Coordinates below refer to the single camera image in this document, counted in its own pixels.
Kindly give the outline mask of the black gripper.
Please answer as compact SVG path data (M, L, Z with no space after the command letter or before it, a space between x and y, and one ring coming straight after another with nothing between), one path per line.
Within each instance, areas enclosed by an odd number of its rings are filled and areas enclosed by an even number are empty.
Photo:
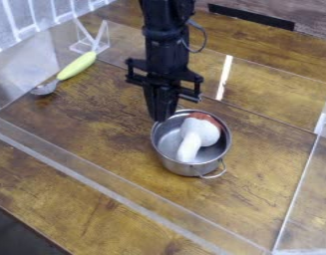
M146 39L146 58L126 60L127 82L145 88L149 113L154 121L165 121L174 114L178 97L199 101L203 77L187 68L191 52L187 36L169 41ZM161 100L158 88L162 88Z

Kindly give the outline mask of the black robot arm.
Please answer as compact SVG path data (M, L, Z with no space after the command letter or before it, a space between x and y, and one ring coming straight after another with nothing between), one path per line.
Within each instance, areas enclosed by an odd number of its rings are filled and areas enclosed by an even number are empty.
M127 82L145 90L150 116L169 119L178 99L199 102L203 77L187 68L190 16L195 0L139 0L145 16L146 58L127 58Z

